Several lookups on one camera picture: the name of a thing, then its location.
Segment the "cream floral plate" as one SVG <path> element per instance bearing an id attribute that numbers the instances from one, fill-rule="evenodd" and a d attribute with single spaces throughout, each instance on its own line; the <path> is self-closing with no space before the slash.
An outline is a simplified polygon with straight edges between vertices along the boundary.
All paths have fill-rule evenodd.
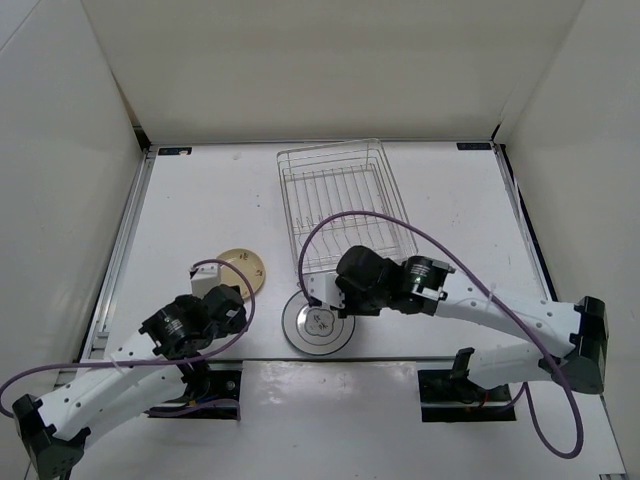
<path id="1" fill-rule="evenodd" d="M 222 252 L 217 258 L 235 266 L 246 277 L 254 293 L 257 293 L 263 286 L 266 269 L 262 259 L 255 252 L 244 248 L 234 248 Z M 220 267 L 220 279 L 223 284 L 239 287 L 244 300 L 250 298 L 245 282 L 229 267 Z"/>

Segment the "wire dish rack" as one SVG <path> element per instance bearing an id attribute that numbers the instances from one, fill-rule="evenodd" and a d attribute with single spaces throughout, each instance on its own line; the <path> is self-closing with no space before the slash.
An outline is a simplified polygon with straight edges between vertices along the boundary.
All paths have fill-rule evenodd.
<path id="1" fill-rule="evenodd" d="M 408 220 L 381 141 L 289 149 L 276 161 L 293 262 L 303 275 L 332 272 L 354 245 L 397 263 L 417 253 L 411 231 L 376 216 Z"/>

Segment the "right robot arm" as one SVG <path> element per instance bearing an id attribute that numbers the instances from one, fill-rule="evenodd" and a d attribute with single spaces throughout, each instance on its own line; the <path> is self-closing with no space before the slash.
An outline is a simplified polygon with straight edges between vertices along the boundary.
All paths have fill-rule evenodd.
<path id="1" fill-rule="evenodd" d="M 460 399 L 529 381 L 552 381 L 581 394 L 604 391 L 609 331 L 605 304 L 597 298 L 564 303 L 490 293 L 446 262 L 412 256 L 396 263 L 364 246 L 342 256 L 335 285 L 346 315 L 377 316 L 389 309 L 466 321 L 518 338 L 517 345 L 456 353 L 449 387 Z"/>

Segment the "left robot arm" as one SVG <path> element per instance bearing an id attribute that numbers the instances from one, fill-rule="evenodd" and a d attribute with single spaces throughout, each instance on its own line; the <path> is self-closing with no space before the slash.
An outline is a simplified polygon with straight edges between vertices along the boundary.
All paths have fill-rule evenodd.
<path id="1" fill-rule="evenodd" d="M 180 295 L 100 367 L 41 397 L 18 398 L 14 420 L 38 477 L 68 478 L 91 443 L 160 403 L 205 397 L 210 369 L 201 351 L 246 324 L 237 286 L 215 286 L 203 297 Z"/>

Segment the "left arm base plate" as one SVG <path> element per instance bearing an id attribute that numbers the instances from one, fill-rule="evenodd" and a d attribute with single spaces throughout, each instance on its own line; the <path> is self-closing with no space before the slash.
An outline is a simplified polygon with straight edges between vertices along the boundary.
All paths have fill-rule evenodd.
<path id="1" fill-rule="evenodd" d="M 239 421 L 243 365 L 238 362 L 210 363 L 196 380 L 175 399 L 147 410 L 149 418 Z"/>

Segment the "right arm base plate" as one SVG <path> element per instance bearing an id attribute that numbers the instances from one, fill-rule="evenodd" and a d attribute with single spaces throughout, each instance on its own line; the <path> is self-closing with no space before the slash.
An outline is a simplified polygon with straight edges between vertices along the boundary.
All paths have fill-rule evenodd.
<path id="1" fill-rule="evenodd" d="M 423 423 L 514 422 L 515 401 L 508 385 L 485 390 L 448 370 L 418 370 Z"/>

